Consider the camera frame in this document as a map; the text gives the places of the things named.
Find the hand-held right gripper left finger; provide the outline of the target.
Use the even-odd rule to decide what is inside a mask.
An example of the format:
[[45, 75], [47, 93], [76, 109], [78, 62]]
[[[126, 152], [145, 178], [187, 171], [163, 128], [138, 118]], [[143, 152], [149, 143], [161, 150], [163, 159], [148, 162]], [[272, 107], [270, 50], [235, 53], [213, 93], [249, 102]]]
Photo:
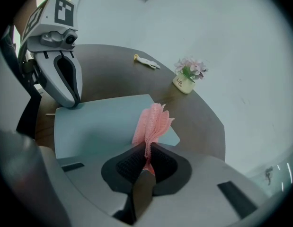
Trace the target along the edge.
[[58, 199], [73, 224], [133, 224], [133, 186], [145, 164], [145, 144], [90, 156], [56, 159], [40, 147], [42, 158]]

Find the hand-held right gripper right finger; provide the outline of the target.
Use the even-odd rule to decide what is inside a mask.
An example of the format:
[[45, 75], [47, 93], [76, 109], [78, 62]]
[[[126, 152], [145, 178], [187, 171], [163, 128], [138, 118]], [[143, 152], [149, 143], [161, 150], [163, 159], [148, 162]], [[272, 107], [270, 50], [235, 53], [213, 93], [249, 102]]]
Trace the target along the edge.
[[150, 227], [228, 227], [268, 197], [251, 180], [212, 156], [152, 144], [156, 184], [146, 210]]

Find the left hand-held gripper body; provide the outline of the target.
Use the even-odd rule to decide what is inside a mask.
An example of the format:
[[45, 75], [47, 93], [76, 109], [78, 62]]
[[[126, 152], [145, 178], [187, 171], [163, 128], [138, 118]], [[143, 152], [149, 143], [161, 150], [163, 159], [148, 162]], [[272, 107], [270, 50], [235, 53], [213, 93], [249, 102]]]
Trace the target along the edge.
[[45, 0], [30, 15], [20, 44], [30, 52], [71, 51], [78, 38], [76, 5], [69, 0]]

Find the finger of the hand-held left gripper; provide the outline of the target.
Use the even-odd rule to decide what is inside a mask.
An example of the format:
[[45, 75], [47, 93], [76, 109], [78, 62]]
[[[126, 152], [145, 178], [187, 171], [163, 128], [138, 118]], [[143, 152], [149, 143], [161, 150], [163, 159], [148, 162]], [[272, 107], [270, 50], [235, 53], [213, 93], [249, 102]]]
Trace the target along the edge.
[[72, 52], [37, 52], [39, 83], [60, 105], [77, 106], [77, 59]]
[[67, 69], [68, 72], [71, 73], [71, 77], [67, 76], [67, 78], [70, 78], [71, 82], [68, 82], [68, 85], [72, 88], [71, 90], [75, 94], [75, 102], [81, 101], [81, 95], [82, 95], [82, 69], [81, 65], [76, 58], [73, 51], [63, 51], [64, 58], [68, 61], [68, 64], [71, 64], [71, 70]]

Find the blue-grey notebook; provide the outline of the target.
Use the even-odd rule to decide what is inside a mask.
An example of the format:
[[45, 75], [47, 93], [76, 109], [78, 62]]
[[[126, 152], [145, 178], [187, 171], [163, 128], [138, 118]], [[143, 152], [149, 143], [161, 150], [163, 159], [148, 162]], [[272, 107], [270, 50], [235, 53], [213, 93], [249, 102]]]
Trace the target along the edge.
[[60, 107], [54, 115], [57, 159], [114, 152], [132, 143], [143, 109], [154, 103], [150, 95], [124, 96]]

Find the pink cloth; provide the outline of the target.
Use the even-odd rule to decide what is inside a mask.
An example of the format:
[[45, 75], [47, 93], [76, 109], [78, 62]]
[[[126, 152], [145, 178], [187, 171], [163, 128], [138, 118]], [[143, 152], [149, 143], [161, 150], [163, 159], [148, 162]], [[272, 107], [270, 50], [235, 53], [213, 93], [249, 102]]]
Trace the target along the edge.
[[165, 105], [153, 103], [150, 108], [144, 109], [139, 117], [132, 139], [132, 144], [136, 146], [142, 142], [145, 143], [144, 157], [146, 164], [143, 170], [149, 171], [152, 175], [155, 175], [155, 172], [151, 165], [151, 144], [158, 142], [174, 120], [169, 117], [169, 111], [165, 111], [164, 107]]

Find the person's left forearm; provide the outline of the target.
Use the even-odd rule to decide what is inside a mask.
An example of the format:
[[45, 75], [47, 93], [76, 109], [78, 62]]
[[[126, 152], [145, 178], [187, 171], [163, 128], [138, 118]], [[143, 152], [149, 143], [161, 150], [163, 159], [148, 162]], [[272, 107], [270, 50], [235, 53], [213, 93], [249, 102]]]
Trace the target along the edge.
[[20, 35], [23, 34], [30, 15], [36, 10], [36, 0], [27, 0], [14, 16], [13, 24]]

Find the frosted glass door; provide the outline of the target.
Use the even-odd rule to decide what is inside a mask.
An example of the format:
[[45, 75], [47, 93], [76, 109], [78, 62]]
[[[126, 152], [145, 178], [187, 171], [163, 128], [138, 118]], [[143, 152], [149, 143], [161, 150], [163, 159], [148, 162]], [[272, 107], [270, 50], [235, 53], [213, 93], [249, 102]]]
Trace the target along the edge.
[[248, 178], [256, 184], [268, 197], [289, 190], [293, 185], [293, 161], [282, 161], [273, 165], [271, 184], [267, 185], [265, 179], [265, 168], [254, 176]]

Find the white work glove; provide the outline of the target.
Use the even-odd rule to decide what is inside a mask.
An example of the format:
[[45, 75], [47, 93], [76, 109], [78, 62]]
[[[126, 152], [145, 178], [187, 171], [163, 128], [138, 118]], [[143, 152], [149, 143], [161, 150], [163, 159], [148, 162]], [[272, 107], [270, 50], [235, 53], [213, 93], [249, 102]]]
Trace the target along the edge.
[[144, 65], [147, 65], [152, 69], [160, 69], [160, 66], [156, 62], [150, 61], [150, 60], [145, 59], [145, 58], [141, 58], [138, 54], [135, 54], [133, 56], [133, 58], [134, 58], [135, 61], [138, 61], [139, 63], [144, 64]]

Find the pink flowers in cream pot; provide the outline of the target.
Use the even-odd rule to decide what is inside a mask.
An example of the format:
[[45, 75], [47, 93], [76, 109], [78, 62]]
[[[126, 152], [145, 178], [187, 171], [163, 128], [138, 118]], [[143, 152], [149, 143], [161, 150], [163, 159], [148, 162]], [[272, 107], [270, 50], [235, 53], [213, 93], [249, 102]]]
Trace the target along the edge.
[[192, 57], [179, 59], [175, 64], [175, 77], [172, 83], [184, 94], [189, 94], [195, 87], [195, 81], [203, 79], [208, 71], [206, 65]]

